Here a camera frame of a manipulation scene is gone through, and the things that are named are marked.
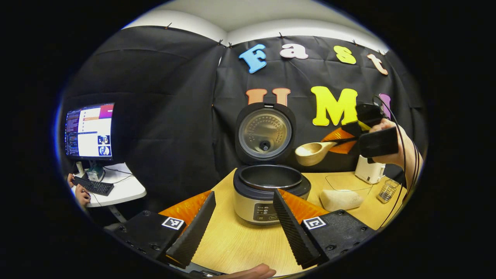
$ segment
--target wooden tabletop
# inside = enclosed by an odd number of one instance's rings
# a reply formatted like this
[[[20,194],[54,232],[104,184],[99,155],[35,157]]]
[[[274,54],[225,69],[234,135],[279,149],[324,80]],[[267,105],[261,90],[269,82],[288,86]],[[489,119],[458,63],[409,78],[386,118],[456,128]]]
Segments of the wooden tabletop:
[[[275,269],[277,271],[275,276],[303,271],[296,263],[280,224],[253,225],[236,215],[234,171],[212,188],[215,191],[217,206],[192,262],[223,273],[247,270],[260,263],[268,264]],[[393,209],[399,194],[399,191],[396,191],[393,198],[386,204],[382,204],[376,198],[387,177],[383,177],[377,184],[370,185],[357,178],[354,172],[303,173],[303,175],[311,183],[311,191],[307,200],[320,207],[323,207],[319,198],[322,190],[369,188],[370,192],[360,207],[349,209],[347,212],[372,229],[378,229],[381,226]],[[405,194],[406,191],[401,191],[400,199],[388,221],[401,206]]]

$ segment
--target black cable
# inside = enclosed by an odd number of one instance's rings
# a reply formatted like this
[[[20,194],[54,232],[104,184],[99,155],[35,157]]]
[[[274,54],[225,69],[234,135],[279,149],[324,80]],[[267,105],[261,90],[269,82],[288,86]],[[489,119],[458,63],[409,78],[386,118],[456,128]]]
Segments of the black cable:
[[[414,149],[414,152],[415,152],[415,167],[413,169],[413,174],[412,174],[412,185],[410,185],[410,189],[415,185],[415,180],[416,180],[416,177],[417,177],[417,173],[418,173],[418,168],[419,168],[419,155],[417,153],[417,147],[415,146],[415,144],[413,144],[413,149]]]
[[[415,145],[415,143],[413,143],[413,147],[415,148],[415,153],[418,156],[418,158],[421,158],[420,152],[419,152],[417,146]],[[417,180],[419,178],[420,169],[421,169],[421,167],[420,167],[420,159],[418,161],[416,161],[416,163],[417,163],[417,166],[418,167],[417,167],[417,172],[415,173],[415,176],[414,176],[415,177],[415,180],[412,183],[412,186],[416,185]]]
[[[113,182],[112,184],[119,183],[120,181],[125,180],[125,179],[128,179],[128,178],[129,178],[129,177],[131,177],[131,176],[134,176],[134,175],[133,175],[133,174],[131,174],[131,175],[129,175],[128,177],[126,177],[126,178],[124,178],[124,179],[121,179],[121,180],[119,180],[119,181],[117,181],[117,182]]]
[[[92,194],[93,194],[93,198],[95,198],[95,199],[96,199],[96,202],[98,203],[98,205],[99,205],[99,206],[102,206],[102,205],[100,204],[100,202],[98,201],[98,199],[96,198],[96,195],[95,195],[94,193],[92,193]]]
[[[373,98],[374,97],[378,98],[381,101],[381,103],[387,108],[387,110],[390,112],[391,116],[394,119],[394,123],[396,124],[396,129],[398,130],[398,134],[400,135],[400,139],[401,139],[401,146],[403,147],[403,176],[405,177],[405,183],[406,183],[406,152],[405,152],[405,142],[403,140],[403,136],[401,134],[401,130],[399,128],[398,121],[396,120],[396,117],[394,116],[394,113],[391,111],[391,109],[389,108],[389,106],[384,103],[384,100],[381,97],[379,97],[378,95],[374,95],[372,97],[372,103],[373,103]],[[391,213],[393,213],[394,208],[398,204],[398,200],[399,200],[399,198],[401,196],[401,191],[402,190],[403,190],[403,187],[400,188],[400,192],[398,193],[398,197],[396,198],[396,201],[394,202],[393,208],[391,209],[391,211],[387,215],[386,219],[384,219],[384,222],[382,222],[382,224],[379,226],[379,228],[382,227],[384,225],[384,223],[386,223],[386,221],[389,218],[389,216],[391,216]]]
[[[117,169],[109,169],[108,167],[103,167],[103,168],[108,169],[108,170],[118,171],[118,172],[125,173],[125,174],[132,174],[130,172],[125,172],[125,171],[121,171],[121,170],[117,170]]]

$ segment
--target white ceiling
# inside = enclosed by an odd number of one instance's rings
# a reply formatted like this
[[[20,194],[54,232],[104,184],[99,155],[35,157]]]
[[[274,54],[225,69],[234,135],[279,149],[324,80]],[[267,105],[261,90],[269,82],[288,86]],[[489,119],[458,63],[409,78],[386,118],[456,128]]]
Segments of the white ceiling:
[[[174,0],[155,9],[181,11],[201,17],[230,32],[278,19],[332,22],[374,36],[353,20],[313,0]]]

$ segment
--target colorful letter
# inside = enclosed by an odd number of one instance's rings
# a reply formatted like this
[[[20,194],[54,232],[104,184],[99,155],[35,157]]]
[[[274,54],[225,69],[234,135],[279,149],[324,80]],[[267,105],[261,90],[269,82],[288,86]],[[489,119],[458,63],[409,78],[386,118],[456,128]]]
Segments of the colorful letter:
[[[298,44],[285,44],[282,46],[283,50],[280,52],[282,57],[298,59],[307,59],[309,55],[305,52],[305,47]]]
[[[336,52],[336,57],[339,61],[348,64],[355,64],[357,60],[353,55],[351,55],[351,50],[342,46],[334,46],[334,51]]]
[[[372,53],[367,55],[367,58],[372,60],[374,66],[377,68],[377,70],[379,70],[381,74],[387,75],[387,70],[382,67],[382,62],[379,60],[379,58],[375,57],[375,55],[373,55]]]
[[[329,125],[326,112],[331,116],[332,123],[335,126],[339,124],[339,119],[341,119],[343,113],[342,125],[358,120],[357,110],[355,108],[358,93],[355,90],[349,88],[343,89],[339,101],[336,101],[331,91],[325,86],[314,86],[311,88],[311,91],[315,94],[317,101],[317,116],[312,121],[315,126]]]
[[[259,60],[266,57],[265,52],[261,51],[264,48],[264,45],[258,44],[240,54],[239,58],[243,58],[249,66],[249,73],[254,73],[267,65],[267,62]]]
[[[391,119],[391,112],[386,108],[386,105],[391,108],[391,97],[386,94],[379,94],[379,97],[382,99],[382,110],[386,114],[386,116]]]
[[[278,104],[288,106],[288,95],[291,93],[291,90],[287,88],[274,88],[272,93],[277,96]]]
[[[250,89],[246,93],[248,95],[248,105],[252,103],[263,102],[263,97],[267,94],[265,89]]]

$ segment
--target clear plastic container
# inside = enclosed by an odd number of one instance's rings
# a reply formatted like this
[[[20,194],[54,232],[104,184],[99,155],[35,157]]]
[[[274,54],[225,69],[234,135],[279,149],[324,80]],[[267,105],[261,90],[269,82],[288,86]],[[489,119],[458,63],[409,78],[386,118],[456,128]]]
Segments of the clear plastic container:
[[[370,193],[373,185],[347,175],[330,175],[325,177],[327,187],[320,194],[320,201],[325,210],[333,212],[359,207]]]

